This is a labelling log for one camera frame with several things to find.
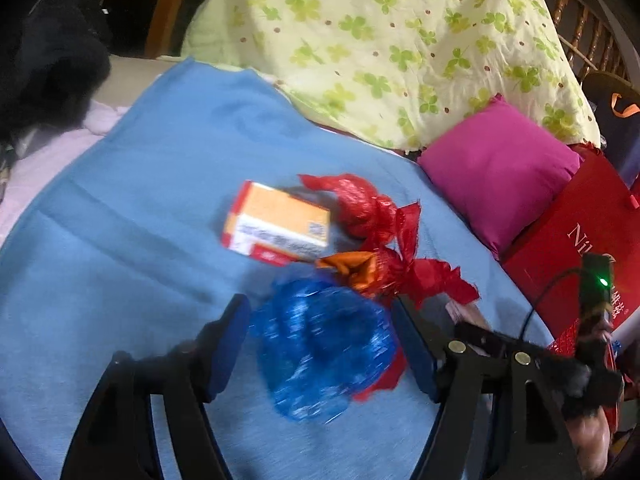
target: red bag handle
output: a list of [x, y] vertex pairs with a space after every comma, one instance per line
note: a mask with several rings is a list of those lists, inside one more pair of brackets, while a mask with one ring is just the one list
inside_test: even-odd
[[640, 112], [640, 108], [638, 108], [638, 105], [636, 104], [629, 105], [628, 107], [625, 108], [625, 110], [622, 113], [617, 111], [616, 103], [618, 102], [618, 99], [620, 99], [621, 97], [622, 95], [620, 94], [615, 94], [615, 93], [611, 94], [611, 111], [616, 117], [619, 117], [620, 119], [626, 119], [627, 117], [631, 117], [632, 115]]

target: red paper bag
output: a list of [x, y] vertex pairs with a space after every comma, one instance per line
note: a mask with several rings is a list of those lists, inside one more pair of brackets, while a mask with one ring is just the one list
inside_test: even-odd
[[[502, 266], [529, 301], [560, 272], [580, 267], [588, 251], [613, 261], [614, 328], [640, 304], [640, 208], [602, 153], [577, 150], [580, 170], [501, 258]], [[554, 338], [567, 335], [578, 317], [578, 276], [548, 292], [536, 308]]]

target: wooden spindle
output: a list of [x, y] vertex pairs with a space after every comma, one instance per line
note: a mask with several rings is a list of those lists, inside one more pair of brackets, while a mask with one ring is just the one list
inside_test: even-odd
[[566, 47], [566, 50], [564, 50], [564, 47], [562, 48], [562, 50], [564, 50], [564, 53], [566, 55], [568, 55], [569, 52], [573, 52], [576, 56], [578, 56], [581, 60], [583, 60], [587, 65], [589, 65], [592, 70], [597, 70], [598, 69], [598, 67], [595, 66], [591, 61], [589, 61], [587, 59], [587, 57], [583, 53], [581, 53], [577, 48], [575, 48], [565, 38], [560, 36], [560, 34], [558, 34], [558, 40], [560, 40], [560, 43], [562, 43]]
[[556, 10], [554, 11], [554, 25], [558, 28], [560, 24], [560, 19], [562, 18], [562, 11], [566, 7], [566, 4], [569, 0], [558, 0], [558, 5], [556, 6]]
[[600, 61], [600, 70], [606, 70], [609, 64], [609, 56], [611, 56], [611, 49], [613, 48], [613, 34], [609, 33], [609, 43], [602, 53], [602, 60]]
[[613, 60], [616, 57], [616, 52], [617, 52], [617, 45], [616, 45], [616, 40], [613, 40], [613, 46], [611, 47], [611, 53], [609, 54], [609, 60], [607, 61], [607, 64], [604, 67], [604, 71], [605, 72], [609, 72], [609, 73], [613, 73]]
[[[591, 36], [591, 44], [589, 45], [589, 52], [587, 54], [587, 59], [592, 63], [593, 63], [593, 58], [596, 55], [598, 42], [600, 41], [600, 37], [602, 35], [602, 29], [604, 28], [604, 26], [602, 25], [602, 22], [598, 18], [594, 16], [593, 19], [595, 20], [594, 27], [593, 27], [593, 35]], [[585, 63], [584, 66], [582, 67], [582, 70], [580, 71], [580, 75], [578, 78], [580, 80], [583, 80], [585, 77], [587, 77], [587, 74], [590, 71], [591, 71], [591, 67], [587, 63]]]
[[[575, 25], [574, 31], [574, 40], [571, 42], [571, 46], [575, 50], [580, 50], [578, 48], [578, 44], [580, 43], [580, 39], [582, 38], [582, 32], [584, 31], [584, 23], [587, 21], [589, 17], [589, 9], [587, 7], [582, 6], [582, 13], [578, 16], [578, 22]], [[569, 65], [571, 67], [574, 66], [574, 51], [570, 50], [569, 55], [567, 56], [567, 60], [569, 61]]]
[[613, 60], [613, 69], [611, 70], [614, 74], [618, 73], [618, 67], [620, 66], [620, 61], [622, 60], [622, 53], [620, 52], [620, 48], [616, 51], [616, 57]]

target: wrapped candy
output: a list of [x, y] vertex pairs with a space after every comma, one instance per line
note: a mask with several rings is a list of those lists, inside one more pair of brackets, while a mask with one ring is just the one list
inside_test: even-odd
[[398, 348], [388, 312], [322, 271], [276, 282], [253, 330], [275, 407], [293, 420], [332, 420]]
[[379, 194], [364, 178], [344, 173], [338, 176], [300, 174], [302, 184], [313, 191], [333, 191], [338, 197], [338, 221], [348, 234], [364, 240], [361, 250], [387, 245], [395, 236], [396, 204]]
[[[416, 258], [420, 204], [397, 208], [394, 202], [362, 177], [299, 175], [302, 183], [313, 190], [333, 191], [338, 196], [340, 215], [348, 234], [364, 238], [360, 251], [338, 253], [321, 258], [316, 265], [334, 269], [341, 283], [368, 298], [380, 298], [390, 306], [393, 297], [407, 295], [416, 308], [425, 298], [446, 293], [461, 304], [479, 298], [474, 286], [460, 276], [460, 268], [447, 262]], [[398, 251], [387, 247], [398, 240]], [[366, 400], [376, 390], [392, 390], [406, 368], [401, 349], [375, 384], [360, 393], [356, 400]]]
[[478, 291], [447, 262], [416, 258], [420, 204], [399, 208], [394, 221], [399, 252], [380, 246], [372, 251], [338, 253], [321, 258], [319, 268], [334, 268], [344, 284], [369, 297], [406, 294], [420, 307], [425, 298], [442, 292], [461, 304], [478, 299]]

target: green clover pattern fabric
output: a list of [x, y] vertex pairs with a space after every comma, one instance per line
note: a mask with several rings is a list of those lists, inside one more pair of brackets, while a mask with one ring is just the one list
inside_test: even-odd
[[182, 54], [252, 68], [309, 119], [386, 148], [426, 146], [498, 92], [600, 145], [544, 0], [206, 0]]

